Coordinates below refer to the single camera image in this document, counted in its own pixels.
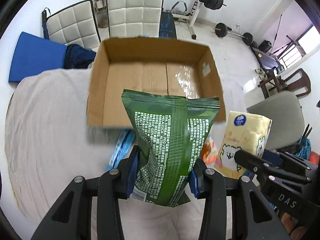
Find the white bedsheet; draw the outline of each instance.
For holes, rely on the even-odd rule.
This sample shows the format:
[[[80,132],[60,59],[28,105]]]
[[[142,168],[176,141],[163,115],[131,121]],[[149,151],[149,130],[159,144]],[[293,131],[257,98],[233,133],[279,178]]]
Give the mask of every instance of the white bedsheet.
[[[90,70],[45,71],[25,78],[12,97],[5,131],[9,175],[19,208],[36,223],[74,177],[101,176],[114,150],[119,130],[86,126],[89,78]],[[241,86],[227,76],[220,78],[227,113],[245,111]],[[225,123],[215,123],[211,132],[220,145]],[[176,208],[119,200],[125,239],[198,239],[204,200],[196,200],[189,186],[186,192],[191,202]],[[94,239],[95,208],[94,198]],[[228,237],[230,223],[228,212]]]

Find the metal screw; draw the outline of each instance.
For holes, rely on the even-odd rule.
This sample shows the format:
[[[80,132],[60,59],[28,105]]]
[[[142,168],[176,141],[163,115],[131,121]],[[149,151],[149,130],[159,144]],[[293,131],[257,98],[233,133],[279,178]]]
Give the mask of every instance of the metal screw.
[[[214,169],[207,168],[207,169],[205,170],[205,173],[208,174],[208,175],[212,175],[212,174],[214,174]]]
[[[248,177],[248,176],[242,176],[241,177],[241,180],[243,181],[243,182],[249,182],[250,181],[250,178]]]
[[[109,171],[109,173],[110,173],[111,175],[117,175],[117,174],[119,173],[119,170],[118,170],[118,169],[111,169],[111,170]]]
[[[75,177],[74,181],[75,181],[75,183],[79,183],[79,182],[83,181],[83,177],[77,176],[77,177]]]

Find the cardboard box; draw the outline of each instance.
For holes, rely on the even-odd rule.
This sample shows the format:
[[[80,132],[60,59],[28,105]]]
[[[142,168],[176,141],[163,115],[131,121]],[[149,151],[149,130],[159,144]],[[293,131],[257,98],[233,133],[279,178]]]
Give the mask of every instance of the cardboard box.
[[[209,47],[174,39],[111,38],[101,42],[89,86],[87,125],[131,128],[123,89],[188,98],[219,97],[215,121],[225,121],[220,78]]]

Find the white quilted chair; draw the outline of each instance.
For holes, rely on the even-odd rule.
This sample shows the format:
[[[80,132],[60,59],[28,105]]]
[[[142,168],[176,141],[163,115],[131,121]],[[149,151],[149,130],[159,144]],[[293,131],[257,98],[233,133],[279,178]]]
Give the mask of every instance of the white quilted chair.
[[[163,0],[107,0],[112,37],[159,37]]]
[[[49,39],[61,44],[78,44],[98,51],[101,39],[92,0],[84,0],[47,18]]]

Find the cable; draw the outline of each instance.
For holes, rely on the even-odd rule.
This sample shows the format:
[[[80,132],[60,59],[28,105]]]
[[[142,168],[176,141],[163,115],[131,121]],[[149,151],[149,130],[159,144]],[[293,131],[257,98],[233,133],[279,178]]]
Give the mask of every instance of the cable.
[[[270,51],[270,54],[269,54],[269,55],[271,55],[271,52],[272,52],[272,50],[273,50],[273,46],[274,46],[275,43],[276,43],[276,39],[277,39],[277,36],[278,36],[278,31],[279,31],[279,27],[280,27],[281,18],[282,18],[282,14],[281,14],[281,16],[280,16],[280,21],[279,21],[277,33],[276,33],[276,36],[275,36],[275,41],[273,42],[273,45],[272,45],[272,48],[271,48],[271,51]]]

